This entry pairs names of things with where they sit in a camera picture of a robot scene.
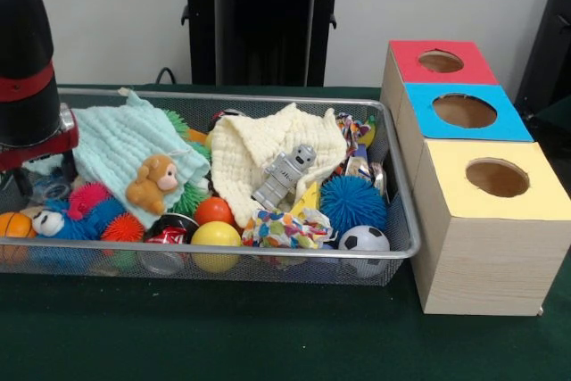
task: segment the white wall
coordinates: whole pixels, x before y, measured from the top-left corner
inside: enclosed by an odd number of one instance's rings
[[[58,80],[146,83],[170,66],[190,78],[186,0],[44,0]],[[337,0],[326,85],[378,86],[390,38],[472,39],[510,95],[546,0]]]

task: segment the orange spiky ball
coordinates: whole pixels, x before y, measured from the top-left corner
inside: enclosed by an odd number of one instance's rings
[[[121,214],[109,224],[105,232],[101,235],[102,241],[121,241],[123,243],[136,243],[143,239],[145,227],[131,213]],[[107,256],[113,254],[112,251],[103,251]]]

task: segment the metal basket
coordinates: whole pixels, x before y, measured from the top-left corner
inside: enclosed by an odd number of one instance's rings
[[[402,261],[418,251],[418,222],[393,120],[381,103],[145,91],[138,94],[158,108],[178,112],[193,128],[202,130],[207,129],[214,113],[230,107],[253,118],[275,113],[293,102],[301,110],[319,116],[329,107],[334,107],[336,112],[348,112],[355,118],[374,116],[377,136],[368,156],[370,161],[384,162],[387,172],[390,204],[385,234],[392,250],[354,252],[0,238],[0,272],[384,286]],[[62,101],[76,109],[119,106],[125,100],[111,90],[61,88],[60,95]],[[0,194],[0,212],[19,211],[25,205],[14,183]],[[205,272],[194,263],[197,257],[216,263],[232,255],[237,255],[234,257],[239,258],[238,263],[219,274]]]

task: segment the wooden box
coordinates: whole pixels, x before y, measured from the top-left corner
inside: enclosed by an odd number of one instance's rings
[[[407,83],[497,85],[498,81],[474,42],[392,40],[381,102],[388,106],[395,123]]]
[[[426,313],[538,313],[571,245],[571,202],[538,144],[426,140],[413,194]]]
[[[414,188],[425,138],[533,142],[499,85],[405,84],[396,122]]]

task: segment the blue plush toy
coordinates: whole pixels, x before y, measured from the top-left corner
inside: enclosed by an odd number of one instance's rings
[[[329,217],[338,237],[360,225],[380,230],[386,226],[385,199],[364,178],[338,176],[327,182],[321,187],[319,210]]]
[[[32,220],[37,238],[60,238],[65,240],[98,240],[107,226],[125,212],[125,208],[115,198],[108,198],[84,216],[73,220],[67,214],[69,204],[50,202],[46,210],[41,211]],[[32,261],[51,269],[62,268],[78,273],[85,272],[93,262],[97,250],[71,249],[65,247],[31,247],[29,257]]]

